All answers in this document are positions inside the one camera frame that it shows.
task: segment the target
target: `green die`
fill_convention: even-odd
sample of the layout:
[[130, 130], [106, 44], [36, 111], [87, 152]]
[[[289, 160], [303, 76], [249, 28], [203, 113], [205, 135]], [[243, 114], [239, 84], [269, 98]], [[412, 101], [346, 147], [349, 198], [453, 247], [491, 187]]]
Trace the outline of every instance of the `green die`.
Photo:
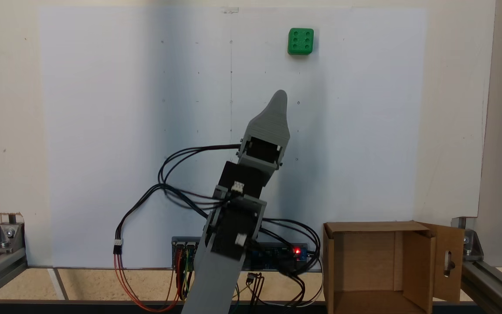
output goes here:
[[313, 51], [313, 30], [310, 28], [292, 28], [288, 34], [288, 53], [291, 55], [309, 55]]

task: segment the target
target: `orange wire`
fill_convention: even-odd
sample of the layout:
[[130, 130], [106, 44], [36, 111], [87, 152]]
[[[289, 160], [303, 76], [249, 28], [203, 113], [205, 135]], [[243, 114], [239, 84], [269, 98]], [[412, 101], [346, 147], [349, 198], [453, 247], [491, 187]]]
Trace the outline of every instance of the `orange wire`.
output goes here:
[[[154, 313], [162, 313], [162, 312], [167, 312], [169, 310], [171, 310], [176, 304], [177, 304], [177, 301], [179, 299], [179, 288], [178, 288], [178, 294], [176, 294], [176, 297], [173, 299], [173, 302], [166, 308], [163, 308], [161, 310], [157, 310], [155, 308], [149, 308], [148, 306], [144, 305], [141, 300], [139, 300], [139, 298], [137, 297], [137, 295], [135, 294], [135, 292], [133, 291], [133, 289], [131, 288], [131, 286], [129, 285], [129, 283], [127, 282], [127, 277], [125, 276], [124, 274], [124, 269], [123, 269], [123, 261], [122, 259], [120, 258], [120, 255], [115, 255], [114, 254], [114, 270], [115, 270], [115, 276], [117, 277], [119, 283], [121, 284], [123, 290], [127, 293], [127, 295], [129, 296], [129, 298], [131, 298], [131, 300], [137, 304], [140, 308], [143, 308], [144, 310], [146, 311], [149, 311], [149, 312], [154, 312]], [[177, 268], [179, 268], [179, 263], [180, 263], [180, 258], [178, 257], [177, 258]], [[172, 273], [172, 277], [170, 278], [170, 290], [171, 290], [171, 280], [173, 278], [173, 273]], [[168, 300], [168, 297], [170, 296], [170, 290], [168, 290], [168, 296], [166, 297], [166, 302]]]

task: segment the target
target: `cardboard box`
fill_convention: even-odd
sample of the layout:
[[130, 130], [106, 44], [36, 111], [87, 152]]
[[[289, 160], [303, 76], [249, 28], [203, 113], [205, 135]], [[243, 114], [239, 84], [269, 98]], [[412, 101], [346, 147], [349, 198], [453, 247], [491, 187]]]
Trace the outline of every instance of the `cardboard box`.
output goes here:
[[328, 222], [323, 231], [329, 314], [427, 313], [460, 302], [464, 230], [415, 221]]

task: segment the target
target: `gray robotic arm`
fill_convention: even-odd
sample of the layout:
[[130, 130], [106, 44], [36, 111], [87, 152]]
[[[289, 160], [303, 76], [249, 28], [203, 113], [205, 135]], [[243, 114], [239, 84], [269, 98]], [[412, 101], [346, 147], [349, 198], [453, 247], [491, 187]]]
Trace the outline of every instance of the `gray robotic arm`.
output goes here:
[[195, 281], [183, 314], [229, 312], [248, 241], [255, 240], [267, 203], [261, 190], [280, 168], [289, 141], [288, 98], [277, 91], [253, 118], [237, 152], [237, 164], [226, 162], [214, 196], [229, 201], [207, 218], [195, 256]]

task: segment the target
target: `screw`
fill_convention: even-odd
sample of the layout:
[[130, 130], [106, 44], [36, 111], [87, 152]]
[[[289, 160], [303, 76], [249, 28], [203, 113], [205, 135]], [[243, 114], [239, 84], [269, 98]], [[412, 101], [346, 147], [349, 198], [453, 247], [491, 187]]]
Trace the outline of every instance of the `screw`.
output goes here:
[[7, 237], [13, 237], [14, 236], [14, 230], [12, 228], [9, 228], [9, 229], [5, 230], [5, 235]]

